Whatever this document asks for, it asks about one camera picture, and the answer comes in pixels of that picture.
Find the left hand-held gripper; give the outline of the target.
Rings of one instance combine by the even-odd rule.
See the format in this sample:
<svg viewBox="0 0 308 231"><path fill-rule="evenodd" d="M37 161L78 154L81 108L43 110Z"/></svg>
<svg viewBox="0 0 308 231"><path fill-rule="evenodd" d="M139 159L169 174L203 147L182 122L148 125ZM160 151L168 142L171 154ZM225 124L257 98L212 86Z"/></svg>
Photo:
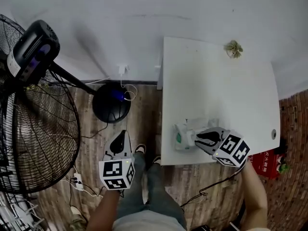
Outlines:
<svg viewBox="0 0 308 231"><path fill-rule="evenodd" d="M99 161L101 182L111 191L130 189L135 176L135 167L128 131L122 130L116 133L107 142L105 150L102 161Z"/></svg>

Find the white tissue pack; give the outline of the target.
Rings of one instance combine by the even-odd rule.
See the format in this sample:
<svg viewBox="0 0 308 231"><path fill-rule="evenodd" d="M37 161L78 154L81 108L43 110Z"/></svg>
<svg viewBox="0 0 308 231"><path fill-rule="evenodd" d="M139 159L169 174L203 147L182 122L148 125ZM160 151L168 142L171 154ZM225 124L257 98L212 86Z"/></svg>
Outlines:
<svg viewBox="0 0 308 231"><path fill-rule="evenodd" d="M197 135L219 125L218 118L185 119L182 123L174 125L174 140L176 150L190 150L195 146Z"/></svg>

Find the person's left forearm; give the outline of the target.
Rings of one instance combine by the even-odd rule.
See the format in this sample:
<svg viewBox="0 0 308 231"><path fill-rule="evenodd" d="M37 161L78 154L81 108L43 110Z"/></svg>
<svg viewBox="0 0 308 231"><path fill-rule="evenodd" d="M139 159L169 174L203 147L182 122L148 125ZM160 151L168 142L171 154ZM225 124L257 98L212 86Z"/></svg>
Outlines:
<svg viewBox="0 0 308 231"><path fill-rule="evenodd" d="M91 214L86 231L112 231L117 216L119 191L107 190L103 199Z"/></svg>

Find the person's right forearm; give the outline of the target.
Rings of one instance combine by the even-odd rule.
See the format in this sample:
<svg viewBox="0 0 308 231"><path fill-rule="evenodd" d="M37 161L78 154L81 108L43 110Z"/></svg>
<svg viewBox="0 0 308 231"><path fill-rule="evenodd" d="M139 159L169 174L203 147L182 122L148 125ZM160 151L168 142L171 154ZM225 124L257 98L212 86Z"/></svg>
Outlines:
<svg viewBox="0 0 308 231"><path fill-rule="evenodd" d="M266 229L268 223L268 200L262 181L248 160L241 171L246 217L241 231Z"/></svg>

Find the person's left leg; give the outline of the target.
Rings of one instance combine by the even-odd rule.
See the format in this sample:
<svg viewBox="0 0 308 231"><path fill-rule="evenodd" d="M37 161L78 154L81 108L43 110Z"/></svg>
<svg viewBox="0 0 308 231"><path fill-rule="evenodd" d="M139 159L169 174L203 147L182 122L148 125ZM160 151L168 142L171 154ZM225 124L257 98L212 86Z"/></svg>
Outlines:
<svg viewBox="0 0 308 231"><path fill-rule="evenodd" d="M145 154L134 153L135 176L130 189L124 191L124 197L120 199L117 207L117 217L120 219L124 216L148 210L148 206L144 204L142 197L141 180L145 173Z"/></svg>

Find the person's leg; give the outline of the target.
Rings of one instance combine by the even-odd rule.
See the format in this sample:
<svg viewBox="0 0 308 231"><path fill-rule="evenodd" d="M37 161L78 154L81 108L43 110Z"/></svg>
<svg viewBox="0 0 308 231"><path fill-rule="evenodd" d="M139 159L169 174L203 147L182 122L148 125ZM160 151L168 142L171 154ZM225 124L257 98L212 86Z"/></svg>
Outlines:
<svg viewBox="0 0 308 231"><path fill-rule="evenodd" d="M141 180L145 173L145 154L134 153L135 176L130 189L124 191L124 197L120 199L117 207L117 217L120 219L124 216L148 210L148 206L144 204L142 197Z"/></svg>
<svg viewBox="0 0 308 231"><path fill-rule="evenodd" d="M186 230L184 212L178 203L166 192L163 181L163 169L159 163L153 163L147 171L148 209L161 215L175 218Z"/></svg>

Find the white table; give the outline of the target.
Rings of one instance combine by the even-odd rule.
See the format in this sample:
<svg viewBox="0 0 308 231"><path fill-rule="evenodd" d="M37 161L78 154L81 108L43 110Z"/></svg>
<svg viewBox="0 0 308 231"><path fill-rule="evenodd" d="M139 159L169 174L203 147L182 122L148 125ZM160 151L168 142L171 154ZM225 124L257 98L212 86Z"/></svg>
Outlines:
<svg viewBox="0 0 308 231"><path fill-rule="evenodd" d="M174 125L185 119L218 118L221 127L243 136L250 154L279 146L279 99L269 61L253 53L231 59L221 45L184 38L165 37L163 49L163 165L212 162L200 149L175 149Z"/></svg>

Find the blue power bank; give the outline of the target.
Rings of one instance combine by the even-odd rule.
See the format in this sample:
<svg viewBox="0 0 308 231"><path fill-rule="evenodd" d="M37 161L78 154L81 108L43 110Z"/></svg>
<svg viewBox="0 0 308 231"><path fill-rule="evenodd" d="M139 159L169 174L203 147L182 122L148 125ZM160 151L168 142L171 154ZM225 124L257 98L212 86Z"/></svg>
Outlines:
<svg viewBox="0 0 308 231"><path fill-rule="evenodd" d="M122 91L119 91L119 90L112 90L112 93L111 93L112 97L114 99L117 99L118 101L120 102L123 102L125 101L125 93L122 92Z"/></svg>

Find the white power strip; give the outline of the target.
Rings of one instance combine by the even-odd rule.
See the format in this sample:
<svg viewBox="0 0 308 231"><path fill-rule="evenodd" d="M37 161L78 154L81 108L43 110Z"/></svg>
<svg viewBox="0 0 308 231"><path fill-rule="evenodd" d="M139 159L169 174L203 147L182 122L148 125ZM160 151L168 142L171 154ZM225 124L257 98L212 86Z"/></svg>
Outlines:
<svg viewBox="0 0 308 231"><path fill-rule="evenodd" d="M75 184L75 188L79 191L84 191L84 185L82 181L82 176L79 173L74 173L73 182Z"/></svg>

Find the red fire equipment box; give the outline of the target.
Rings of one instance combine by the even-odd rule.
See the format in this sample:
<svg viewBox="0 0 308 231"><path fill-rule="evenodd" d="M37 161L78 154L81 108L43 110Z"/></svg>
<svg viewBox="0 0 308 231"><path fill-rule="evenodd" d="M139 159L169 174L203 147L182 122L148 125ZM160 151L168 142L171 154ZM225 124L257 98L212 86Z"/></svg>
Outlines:
<svg viewBox="0 0 308 231"><path fill-rule="evenodd" d="M256 173L269 179L274 179L280 174L277 170L280 165L278 158L279 155L275 154L273 149L249 156Z"/></svg>

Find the black fuzzy object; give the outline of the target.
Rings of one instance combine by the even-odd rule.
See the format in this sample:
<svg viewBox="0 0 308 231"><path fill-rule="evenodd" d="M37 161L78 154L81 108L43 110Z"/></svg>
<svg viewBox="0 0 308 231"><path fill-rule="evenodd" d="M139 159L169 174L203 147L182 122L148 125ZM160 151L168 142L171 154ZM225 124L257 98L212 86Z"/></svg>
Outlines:
<svg viewBox="0 0 308 231"><path fill-rule="evenodd" d="M280 138L280 145L274 148L274 154L286 154L288 149L287 140L285 138Z"/></svg>

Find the person's light shirt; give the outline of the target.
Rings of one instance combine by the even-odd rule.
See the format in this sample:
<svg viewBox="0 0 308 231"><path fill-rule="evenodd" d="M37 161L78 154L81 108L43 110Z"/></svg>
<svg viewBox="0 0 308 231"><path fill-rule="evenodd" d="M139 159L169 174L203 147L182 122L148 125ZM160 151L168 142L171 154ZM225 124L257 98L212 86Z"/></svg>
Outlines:
<svg viewBox="0 0 308 231"><path fill-rule="evenodd" d="M117 219L112 231L186 231L173 217L150 210Z"/></svg>

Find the beige slipper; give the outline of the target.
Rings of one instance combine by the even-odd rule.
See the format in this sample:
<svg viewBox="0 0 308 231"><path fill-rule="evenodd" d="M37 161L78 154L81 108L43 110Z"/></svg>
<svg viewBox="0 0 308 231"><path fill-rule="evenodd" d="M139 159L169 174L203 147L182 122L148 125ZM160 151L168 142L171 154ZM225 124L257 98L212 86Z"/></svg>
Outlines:
<svg viewBox="0 0 308 231"><path fill-rule="evenodd" d="M70 223L70 230L71 231L86 231L88 221L86 218L82 215L82 213L79 211L78 208L75 206L70 206L73 219Z"/></svg>

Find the black standing fan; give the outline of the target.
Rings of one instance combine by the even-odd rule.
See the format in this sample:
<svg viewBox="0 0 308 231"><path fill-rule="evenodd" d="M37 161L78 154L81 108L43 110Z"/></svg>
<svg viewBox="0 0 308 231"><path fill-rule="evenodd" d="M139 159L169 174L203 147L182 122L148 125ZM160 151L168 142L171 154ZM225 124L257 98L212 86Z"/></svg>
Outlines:
<svg viewBox="0 0 308 231"><path fill-rule="evenodd" d="M60 43L43 20L23 29L0 14L0 191L27 194L61 180L73 167L81 143L79 115L69 86L93 96L95 116L123 120L131 107L126 86L94 90L55 63ZM120 102L112 90L125 93Z"/></svg>

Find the small potted plant white pot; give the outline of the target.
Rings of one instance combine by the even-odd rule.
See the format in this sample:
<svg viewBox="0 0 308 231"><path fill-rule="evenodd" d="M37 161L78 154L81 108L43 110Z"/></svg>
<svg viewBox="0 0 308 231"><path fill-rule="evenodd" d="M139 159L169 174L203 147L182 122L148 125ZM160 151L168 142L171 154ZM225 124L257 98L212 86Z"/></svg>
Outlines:
<svg viewBox="0 0 308 231"><path fill-rule="evenodd" d="M231 59L238 59L241 57L243 52L243 48L235 40L231 40L229 43L224 45L224 50Z"/></svg>

